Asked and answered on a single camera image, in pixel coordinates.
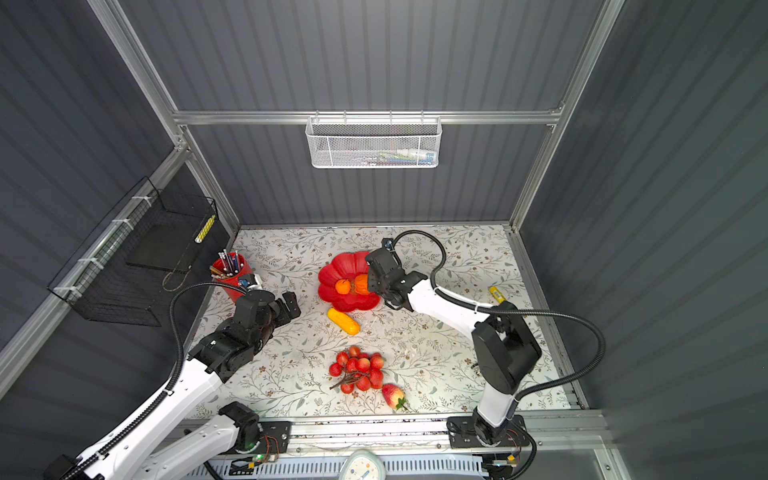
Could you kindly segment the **orange fake persimmon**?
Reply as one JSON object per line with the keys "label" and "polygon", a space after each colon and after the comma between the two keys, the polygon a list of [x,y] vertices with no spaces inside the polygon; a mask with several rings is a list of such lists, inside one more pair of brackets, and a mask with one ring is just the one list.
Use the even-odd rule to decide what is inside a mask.
{"label": "orange fake persimmon", "polygon": [[360,274],[357,275],[354,278],[353,282],[354,291],[357,295],[364,295],[367,296],[370,294],[370,291],[368,289],[368,275],[367,274]]}

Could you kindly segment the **small fake orange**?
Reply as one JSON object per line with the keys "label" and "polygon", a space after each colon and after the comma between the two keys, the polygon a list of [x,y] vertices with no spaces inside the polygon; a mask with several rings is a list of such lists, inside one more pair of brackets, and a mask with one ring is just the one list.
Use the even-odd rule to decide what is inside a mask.
{"label": "small fake orange", "polygon": [[352,291],[352,284],[347,279],[340,279],[335,283],[334,289],[339,295],[348,295]]}

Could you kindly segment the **yellow fake corn cob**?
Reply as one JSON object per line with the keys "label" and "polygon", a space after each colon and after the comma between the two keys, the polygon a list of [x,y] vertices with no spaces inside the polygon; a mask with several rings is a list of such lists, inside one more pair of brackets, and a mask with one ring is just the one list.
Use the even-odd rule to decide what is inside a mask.
{"label": "yellow fake corn cob", "polygon": [[329,320],[338,326],[343,332],[354,336],[360,332],[360,325],[348,314],[330,308],[327,312]]}

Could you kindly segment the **red fake grape bunch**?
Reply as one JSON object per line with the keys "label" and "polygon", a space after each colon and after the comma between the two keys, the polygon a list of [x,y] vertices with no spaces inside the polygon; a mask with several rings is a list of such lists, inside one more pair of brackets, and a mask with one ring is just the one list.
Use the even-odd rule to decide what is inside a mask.
{"label": "red fake grape bunch", "polygon": [[340,351],[328,368],[332,384],[330,390],[351,395],[355,391],[381,390],[384,387],[384,356],[368,354],[357,346]]}

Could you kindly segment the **red fake strawberry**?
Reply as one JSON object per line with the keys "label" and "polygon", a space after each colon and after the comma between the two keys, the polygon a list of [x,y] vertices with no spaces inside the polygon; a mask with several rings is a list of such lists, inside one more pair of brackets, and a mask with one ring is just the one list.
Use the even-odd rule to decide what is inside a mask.
{"label": "red fake strawberry", "polygon": [[407,411],[408,405],[404,391],[395,384],[384,384],[381,388],[385,403],[394,411]]}

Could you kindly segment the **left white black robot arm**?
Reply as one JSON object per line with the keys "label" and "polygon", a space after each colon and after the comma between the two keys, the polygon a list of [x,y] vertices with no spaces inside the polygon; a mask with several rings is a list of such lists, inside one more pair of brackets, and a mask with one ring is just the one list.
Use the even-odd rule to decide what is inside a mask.
{"label": "left white black robot arm", "polygon": [[46,479],[180,479],[213,457],[234,451],[261,458],[276,455],[257,413],[231,402],[191,433],[160,444],[202,400],[253,361],[275,329],[298,318],[295,293],[280,297],[251,286],[240,292],[235,313],[191,349],[177,347],[167,382],[115,429],[80,454],[62,455]]}

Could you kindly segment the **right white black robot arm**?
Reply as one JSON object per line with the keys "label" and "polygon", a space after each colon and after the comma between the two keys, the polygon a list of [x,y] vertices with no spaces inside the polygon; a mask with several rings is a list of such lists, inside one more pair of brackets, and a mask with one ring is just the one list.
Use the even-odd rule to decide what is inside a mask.
{"label": "right white black robot arm", "polygon": [[[439,249],[440,261],[427,275],[406,271],[396,251],[398,242],[410,235],[423,236]],[[493,306],[462,297],[437,282],[437,274],[446,262],[447,251],[434,235],[422,230],[404,231],[394,238],[383,239],[381,247],[366,256],[368,290],[392,310],[428,315],[469,339],[485,381],[481,400],[473,410],[470,432],[482,444],[496,445],[506,435],[523,398],[572,383],[591,373],[605,357],[607,342],[597,325],[578,315],[518,309],[509,302]],[[594,357],[570,374],[522,389],[522,380],[542,356],[539,342],[525,321],[528,316],[568,320],[588,329],[597,341]]]}

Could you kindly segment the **red flower-shaped fruit bowl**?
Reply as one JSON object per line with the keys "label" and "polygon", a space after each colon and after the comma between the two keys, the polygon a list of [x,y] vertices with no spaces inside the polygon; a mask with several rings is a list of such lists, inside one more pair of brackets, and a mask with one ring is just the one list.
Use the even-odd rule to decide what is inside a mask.
{"label": "red flower-shaped fruit bowl", "polygon": [[368,290],[367,251],[341,253],[318,273],[319,297],[342,313],[369,311],[380,297]]}

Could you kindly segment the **red pen cup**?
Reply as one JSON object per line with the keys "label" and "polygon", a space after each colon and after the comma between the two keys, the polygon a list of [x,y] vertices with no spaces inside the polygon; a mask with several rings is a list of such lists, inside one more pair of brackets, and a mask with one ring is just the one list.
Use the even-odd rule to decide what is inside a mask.
{"label": "red pen cup", "polygon": [[244,256],[236,251],[222,250],[218,259],[209,267],[209,272],[215,282],[229,285],[225,293],[235,303],[244,295],[244,291],[253,283],[253,271]]}

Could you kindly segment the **floral table mat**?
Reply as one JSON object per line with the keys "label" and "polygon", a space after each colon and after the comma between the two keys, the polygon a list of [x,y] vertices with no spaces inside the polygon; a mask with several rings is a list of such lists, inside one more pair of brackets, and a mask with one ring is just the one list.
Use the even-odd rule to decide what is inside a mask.
{"label": "floral table mat", "polygon": [[[500,225],[412,227],[397,251],[407,270],[428,273],[441,266],[442,286],[480,302],[497,288],[514,305],[531,305],[507,232]],[[377,390],[344,394],[329,369],[351,346],[384,358],[384,379],[399,386],[411,413],[460,413],[480,401],[484,380],[471,342],[439,321],[377,306],[355,314],[360,332],[351,336],[327,316],[318,295],[319,271],[338,254],[369,251],[398,228],[250,229],[238,234],[242,254],[265,286],[296,293],[301,316],[278,329],[256,358],[199,403],[195,419],[213,416],[238,401],[269,418],[385,415]]]}

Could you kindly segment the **white round timer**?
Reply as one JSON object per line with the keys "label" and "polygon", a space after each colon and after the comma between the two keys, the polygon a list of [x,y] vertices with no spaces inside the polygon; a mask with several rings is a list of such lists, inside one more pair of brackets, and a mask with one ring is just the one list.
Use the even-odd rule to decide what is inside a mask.
{"label": "white round timer", "polygon": [[358,450],[345,460],[338,479],[385,480],[386,476],[386,467],[378,456],[367,450]]}

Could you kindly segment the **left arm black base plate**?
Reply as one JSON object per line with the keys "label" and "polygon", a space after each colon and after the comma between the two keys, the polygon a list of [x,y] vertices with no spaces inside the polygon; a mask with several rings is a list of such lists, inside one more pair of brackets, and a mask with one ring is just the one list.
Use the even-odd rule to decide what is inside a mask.
{"label": "left arm black base plate", "polygon": [[273,461],[287,452],[293,424],[288,421],[251,422],[237,434],[232,451],[257,464]]}

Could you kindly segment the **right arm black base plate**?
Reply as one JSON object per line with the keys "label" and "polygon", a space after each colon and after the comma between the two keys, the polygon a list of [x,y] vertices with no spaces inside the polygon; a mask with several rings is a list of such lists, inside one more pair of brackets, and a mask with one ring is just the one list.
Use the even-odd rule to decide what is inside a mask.
{"label": "right arm black base plate", "polygon": [[484,443],[474,429],[472,416],[451,416],[446,420],[450,446],[454,449],[467,448],[511,448],[528,447],[531,442],[525,437],[525,421],[521,415],[514,415],[500,431],[499,437],[490,443]]}

